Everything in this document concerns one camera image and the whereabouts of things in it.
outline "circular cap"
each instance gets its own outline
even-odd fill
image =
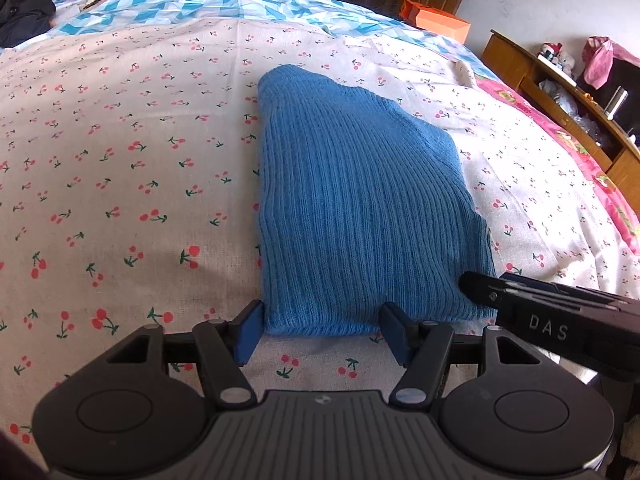
[[[427,398],[427,394],[420,388],[402,388],[396,391],[395,396],[403,404],[420,404]]]
[[[251,392],[246,388],[225,388],[220,392],[220,400],[227,404],[242,404],[251,399]]]
[[[152,411],[151,401],[143,394],[110,390],[87,397],[78,407],[78,418],[90,430],[123,433],[144,424]]]
[[[535,406],[535,410],[523,409]],[[569,418],[569,408],[556,396],[535,390],[512,392],[498,399],[495,414],[514,430],[546,433],[557,430]]]

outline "orange paper bag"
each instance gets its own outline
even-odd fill
[[[402,4],[400,17],[414,27],[449,36],[460,43],[465,43],[471,28],[470,23],[453,14],[411,0],[405,0]]]

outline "bed sheet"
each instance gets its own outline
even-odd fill
[[[473,52],[456,40],[417,30],[369,9],[337,0],[109,0],[89,12],[56,24],[47,34],[23,46],[53,36],[107,32],[136,23],[169,25],[213,17],[317,25],[332,36],[384,34],[425,46],[450,60],[462,59],[478,75],[499,80]]]
[[[593,182],[464,62],[384,35],[230,18],[51,38],[0,56],[0,428],[31,456],[31,411],[68,374],[142,324],[190,330],[259,297],[255,87],[285,63],[446,129],[497,272],[638,297],[638,260]],[[171,372],[196,382],[191,365]],[[402,372],[379,333],[265,336],[244,368],[259,394],[388,395]],[[468,373],[453,368],[451,384]]]

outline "wooden desk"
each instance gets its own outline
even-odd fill
[[[491,32],[493,35],[482,53],[482,62],[534,107],[572,134],[618,186],[633,210],[640,212],[640,153],[627,139],[626,133],[614,121],[607,119],[598,104],[589,100],[579,88],[565,81],[534,54],[498,32]],[[538,83],[545,79],[558,83],[569,92],[577,102],[580,114],[586,113],[607,137],[606,144],[599,147],[538,87]]]

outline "blue knit fabric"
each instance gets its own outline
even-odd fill
[[[292,65],[263,76],[258,102],[268,332],[370,333],[385,301],[414,319],[490,314],[457,285],[494,264],[449,134]]]

